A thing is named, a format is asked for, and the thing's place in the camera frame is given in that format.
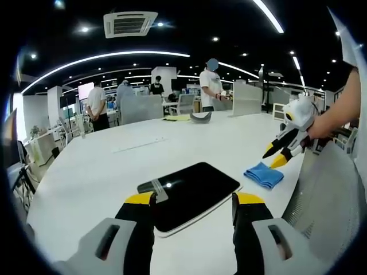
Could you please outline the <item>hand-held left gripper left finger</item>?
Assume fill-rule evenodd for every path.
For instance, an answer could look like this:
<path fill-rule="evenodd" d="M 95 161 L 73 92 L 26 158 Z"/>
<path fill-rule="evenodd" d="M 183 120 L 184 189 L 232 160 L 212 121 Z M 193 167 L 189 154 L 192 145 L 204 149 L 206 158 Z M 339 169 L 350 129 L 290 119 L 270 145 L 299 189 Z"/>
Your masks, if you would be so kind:
<path fill-rule="evenodd" d="M 155 197 L 153 191 L 130 196 L 115 218 L 105 218 L 82 236 L 76 253 L 55 262 L 54 270 L 58 274 L 149 274 Z"/>

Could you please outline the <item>person's right hand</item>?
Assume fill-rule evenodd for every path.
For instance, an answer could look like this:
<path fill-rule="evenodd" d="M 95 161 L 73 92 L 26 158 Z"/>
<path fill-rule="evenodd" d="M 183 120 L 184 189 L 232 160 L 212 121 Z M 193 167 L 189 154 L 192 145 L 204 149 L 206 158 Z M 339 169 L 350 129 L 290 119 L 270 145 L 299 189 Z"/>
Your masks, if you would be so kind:
<path fill-rule="evenodd" d="M 327 138 L 333 129 L 334 122 L 332 118 L 327 116 L 325 113 L 323 115 L 317 116 L 311 127 L 307 130 L 310 140 L 309 143 L 316 139 Z"/>

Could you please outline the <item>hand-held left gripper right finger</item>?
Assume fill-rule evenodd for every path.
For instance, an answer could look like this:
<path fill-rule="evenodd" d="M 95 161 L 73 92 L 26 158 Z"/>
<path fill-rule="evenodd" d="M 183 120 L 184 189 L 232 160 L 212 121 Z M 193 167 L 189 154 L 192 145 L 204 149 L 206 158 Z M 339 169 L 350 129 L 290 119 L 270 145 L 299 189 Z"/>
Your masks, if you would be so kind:
<path fill-rule="evenodd" d="M 256 195 L 232 194 L 236 274 L 324 274 L 325 263 L 308 240 L 282 218 L 274 218 Z"/>

